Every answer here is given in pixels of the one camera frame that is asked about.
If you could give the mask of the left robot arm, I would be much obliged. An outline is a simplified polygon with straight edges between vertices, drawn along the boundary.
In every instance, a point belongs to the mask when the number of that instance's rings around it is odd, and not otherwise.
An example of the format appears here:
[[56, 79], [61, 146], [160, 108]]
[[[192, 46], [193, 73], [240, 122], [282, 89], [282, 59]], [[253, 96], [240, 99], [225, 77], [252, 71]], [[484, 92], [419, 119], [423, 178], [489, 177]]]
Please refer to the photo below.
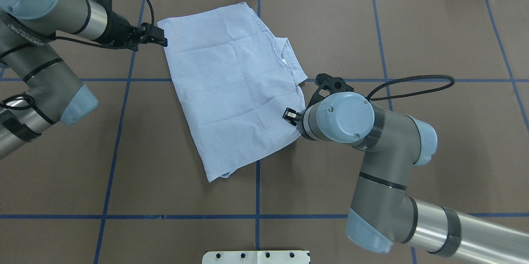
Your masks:
[[1, 157], [55, 123], [73, 125], [98, 107], [98, 99], [51, 42], [134, 52], [140, 44], [168, 45], [153, 20], [134, 26], [114, 12], [112, 0], [1, 0], [0, 16], [1, 67], [28, 86], [1, 100]]

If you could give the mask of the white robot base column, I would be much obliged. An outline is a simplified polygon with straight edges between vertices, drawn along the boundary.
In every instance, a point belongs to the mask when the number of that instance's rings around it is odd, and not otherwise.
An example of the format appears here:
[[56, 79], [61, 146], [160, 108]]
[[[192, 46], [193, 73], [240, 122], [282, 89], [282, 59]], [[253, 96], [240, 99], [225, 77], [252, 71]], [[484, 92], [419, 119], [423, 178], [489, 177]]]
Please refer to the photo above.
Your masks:
[[208, 251], [202, 264], [310, 264], [305, 250]]

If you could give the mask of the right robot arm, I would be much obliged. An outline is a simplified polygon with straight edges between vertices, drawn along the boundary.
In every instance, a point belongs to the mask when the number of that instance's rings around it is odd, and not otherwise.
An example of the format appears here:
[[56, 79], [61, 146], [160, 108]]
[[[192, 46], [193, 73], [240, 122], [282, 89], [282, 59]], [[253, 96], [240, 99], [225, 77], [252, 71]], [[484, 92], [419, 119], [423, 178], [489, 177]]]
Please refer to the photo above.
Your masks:
[[356, 92], [332, 93], [283, 118], [304, 138], [363, 151], [346, 223], [347, 237], [386, 254], [395, 243], [472, 264], [527, 264], [528, 234], [407, 194], [414, 166], [436, 153], [431, 125], [379, 107]]

